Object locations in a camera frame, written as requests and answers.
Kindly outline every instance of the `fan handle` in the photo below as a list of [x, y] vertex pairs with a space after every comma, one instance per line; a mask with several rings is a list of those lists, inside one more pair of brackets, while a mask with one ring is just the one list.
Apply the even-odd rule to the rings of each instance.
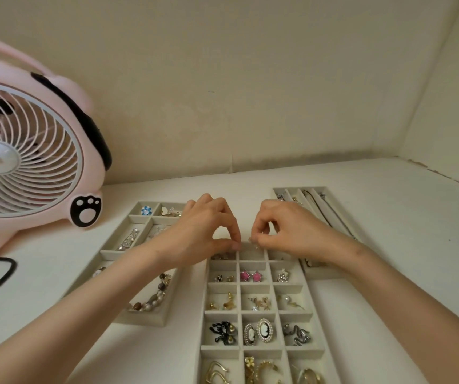
[[42, 74], [52, 77], [55, 74], [48, 69], [45, 65], [43, 65], [41, 62], [35, 60], [32, 58], [30, 55], [25, 54], [24, 52], [21, 52], [20, 50], [17, 50], [8, 44], [2, 43], [0, 41], [0, 53], [9, 55], [10, 57], [13, 57], [15, 59], [18, 59], [22, 61], [23, 63], [28, 64], [29, 66], [33, 67], [36, 70], [39, 70]]

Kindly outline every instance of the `white desk surface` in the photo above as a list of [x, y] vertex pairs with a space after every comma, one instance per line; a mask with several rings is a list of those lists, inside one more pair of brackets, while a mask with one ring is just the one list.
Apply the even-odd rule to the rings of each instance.
[[[272, 187], [328, 186], [395, 267], [459, 315], [459, 184], [399, 159], [377, 159], [106, 186], [87, 231], [60, 221], [19, 233], [2, 254], [18, 269], [0, 289], [0, 342], [53, 305], [137, 200], [225, 197], [247, 238]], [[0, 265], [0, 275], [7, 268]], [[72, 384], [190, 383], [204, 264], [187, 269], [165, 328], [112, 324]], [[363, 298], [343, 280], [311, 282], [343, 383], [425, 383]]]

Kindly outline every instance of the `jewelry tray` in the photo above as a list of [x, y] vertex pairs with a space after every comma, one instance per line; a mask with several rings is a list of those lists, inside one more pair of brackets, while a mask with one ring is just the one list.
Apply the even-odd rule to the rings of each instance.
[[[334, 229], [374, 249], [373, 243], [327, 187], [281, 187], [272, 189], [272, 197], [284, 197], [285, 201], [297, 202], [318, 219]], [[306, 279], [321, 280], [343, 277], [337, 269], [324, 263], [300, 260]]]
[[[203, 315], [201, 321], [200, 349], [198, 352], [197, 372], [194, 375], [194, 384], [206, 384], [206, 374], [213, 361], [221, 363], [229, 369], [226, 380], [231, 383], [245, 383], [245, 358], [254, 357], [255, 366], [262, 361], [273, 361], [278, 372], [266, 368], [261, 371], [260, 377], [264, 384], [297, 383], [300, 370], [311, 368], [322, 375], [323, 383], [339, 384], [334, 360], [328, 348], [316, 308], [306, 283], [299, 261], [284, 252], [267, 251], [251, 243], [243, 243], [242, 251], [229, 254], [228, 259], [209, 259], [207, 261], [205, 285], [203, 294]], [[289, 272], [288, 282], [277, 282], [282, 269]], [[255, 270], [263, 275], [261, 282], [241, 282], [240, 272]], [[218, 275], [223, 276], [222, 282], [216, 282]], [[234, 276], [234, 282], [228, 283], [227, 277]], [[233, 295], [235, 308], [223, 310], [223, 303], [228, 301], [228, 292]], [[291, 302], [302, 306], [291, 307], [284, 300], [277, 300], [278, 295], [289, 295]], [[252, 311], [253, 302], [250, 297], [270, 299], [271, 309]], [[220, 310], [207, 310], [210, 303], [215, 303]], [[268, 319], [273, 328], [273, 338], [264, 343], [256, 336], [254, 345], [244, 345], [244, 327], [251, 323], [256, 324], [261, 318]], [[236, 342], [226, 346], [222, 341], [216, 343], [214, 334], [209, 327], [214, 323], [229, 321], [237, 328]], [[311, 341], [297, 346], [295, 336], [283, 336], [282, 328], [289, 323], [290, 329], [294, 325], [310, 332]]]
[[[141, 215], [141, 209], [144, 206], [151, 208], [150, 215]], [[174, 208], [174, 212], [182, 212], [185, 204], [182, 203], [169, 203], [169, 202], [156, 202], [156, 201], [139, 201], [132, 207], [130, 213], [114, 230], [111, 236], [105, 241], [101, 250], [94, 256], [90, 263], [85, 267], [80, 276], [73, 282], [66, 295], [78, 288], [80, 285], [90, 280], [94, 272], [101, 267], [109, 267], [114, 261], [120, 258], [124, 251], [119, 251], [117, 248], [129, 236], [133, 229], [138, 229], [138, 233], [134, 241], [128, 249], [136, 245], [142, 244], [148, 239], [150, 234], [155, 233], [163, 226], [174, 225], [179, 217], [163, 217], [162, 207], [170, 210]], [[131, 325], [147, 325], [163, 327], [167, 321], [170, 306], [173, 301], [174, 293], [178, 280], [180, 277], [181, 269], [171, 269], [166, 274], [171, 275], [171, 280], [166, 289], [166, 296], [162, 304], [155, 307], [152, 311], [136, 311], [130, 310], [129, 307], [125, 308], [114, 320], [116, 323], [129, 323]], [[147, 300], [157, 293], [158, 284], [161, 280], [156, 277], [146, 287], [130, 300], [129, 304], [133, 305], [136, 302], [147, 302]]]

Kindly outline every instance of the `pink fan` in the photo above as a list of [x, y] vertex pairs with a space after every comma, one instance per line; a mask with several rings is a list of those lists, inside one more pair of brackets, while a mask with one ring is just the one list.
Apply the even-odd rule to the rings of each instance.
[[0, 42], [0, 53], [41, 73], [0, 61], [0, 247], [58, 219], [91, 226], [112, 159], [90, 98], [21, 51]]

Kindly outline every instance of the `wall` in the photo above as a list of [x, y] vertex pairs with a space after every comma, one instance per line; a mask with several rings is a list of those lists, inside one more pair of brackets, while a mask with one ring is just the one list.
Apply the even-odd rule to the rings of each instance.
[[459, 16], [413, 118], [401, 156], [459, 181]]
[[397, 154], [459, 0], [0, 0], [97, 104], [108, 183]]

